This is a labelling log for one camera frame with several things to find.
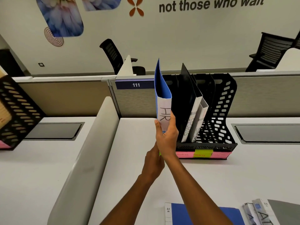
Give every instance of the flower picture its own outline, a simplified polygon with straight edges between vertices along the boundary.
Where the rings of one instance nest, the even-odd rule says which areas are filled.
[[[119,6],[121,0],[82,0],[86,11],[111,10]]]
[[[75,0],[36,0],[54,37],[83,33],[83,22]]]

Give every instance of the yellow-green sticky note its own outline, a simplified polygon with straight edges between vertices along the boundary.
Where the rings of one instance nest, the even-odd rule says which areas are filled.
[[[212,149],[196,149],[194,158],[210,158],[212,156]]]

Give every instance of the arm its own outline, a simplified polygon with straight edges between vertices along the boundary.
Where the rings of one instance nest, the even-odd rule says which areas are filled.
[[[232,222],[212,201],[178,159],[175,153],[178,130],[174,114],[171,113],[168,130],[164,134],[157,120],[155,120],[155,126],[159,151],[174,177],[193,224],[231,225]]]
[[[133,225],[146,194],[165,167],[157,144],[147,152],[142,173],[100,225]]]

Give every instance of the person's right hand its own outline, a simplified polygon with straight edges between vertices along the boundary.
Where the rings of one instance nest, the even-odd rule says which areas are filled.
[[[164,159],[176,155],[175,150],[178,130],[176,128],[176,120],[173,112],[171,111],[169,127],[165,133],[161,130],[159,121],[156,119],[154,122],[156,126],[156,142],[161,155]]]

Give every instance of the hand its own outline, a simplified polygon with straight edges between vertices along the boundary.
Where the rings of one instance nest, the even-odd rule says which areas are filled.
[[[168,130],[163,133],[159,121],[156,119],[156,142],[158,149],[164,159],[167,159],[172,156],[176,156],[176,141],[178,137],[178,129],[176,128],[176,119],[171,111],[171,119],[169,123]]]
[[[165,161],[163,160],[163,157],[159,155],[157,143],[155,142],[154,147],[146,154],[141,176],[145,178],[147,182],[152,184],[161,174],[164,167]]]

